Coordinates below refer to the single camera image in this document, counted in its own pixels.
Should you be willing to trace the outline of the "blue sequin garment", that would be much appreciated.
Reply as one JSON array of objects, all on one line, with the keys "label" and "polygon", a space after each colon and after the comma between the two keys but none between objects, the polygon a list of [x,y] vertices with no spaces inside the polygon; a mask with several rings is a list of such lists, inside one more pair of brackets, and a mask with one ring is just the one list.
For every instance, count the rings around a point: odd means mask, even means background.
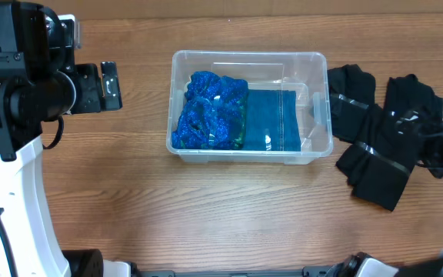
[{"label": "blue sequin garment", "polygon": [[248,107],[248,83],[244,79],[194,72],[185,99],[172,133],[175,149],[242,149]]}]

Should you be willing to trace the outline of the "blue denim jeans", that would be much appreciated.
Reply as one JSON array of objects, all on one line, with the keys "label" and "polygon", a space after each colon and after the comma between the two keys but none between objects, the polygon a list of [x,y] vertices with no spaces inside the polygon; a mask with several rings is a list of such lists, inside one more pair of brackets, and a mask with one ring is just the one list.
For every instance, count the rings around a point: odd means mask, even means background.
[{"label": "blue denim jeans", "polygon": [[247,151],[300,152],[296,92],[249,90],[245,144]]}]

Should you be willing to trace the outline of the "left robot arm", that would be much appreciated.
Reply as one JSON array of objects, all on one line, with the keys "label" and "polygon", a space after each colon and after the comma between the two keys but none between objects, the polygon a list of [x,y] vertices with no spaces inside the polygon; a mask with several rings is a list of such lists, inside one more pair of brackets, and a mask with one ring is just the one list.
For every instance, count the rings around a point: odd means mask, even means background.
[{"label": "left robot arm", "polygon": [[76,64],[80,26],[31,2],[0,1],[0,276],[132,276],[97,249],[64,250],[43,182],[42,124],[122,107],[114,62]]}]

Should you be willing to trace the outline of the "large black garment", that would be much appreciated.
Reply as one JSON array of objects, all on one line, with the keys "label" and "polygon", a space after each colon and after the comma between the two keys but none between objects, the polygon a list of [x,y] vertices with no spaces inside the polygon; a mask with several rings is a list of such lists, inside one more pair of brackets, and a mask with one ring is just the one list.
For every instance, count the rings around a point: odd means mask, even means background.
[{"label": "large black garment", "polygon": [[351,194],[393,211],[421,160],[424,139],[443,122],[443,99],[414,74],[388,80],[383,107],[366,113],[353,143],[336,162]]}]

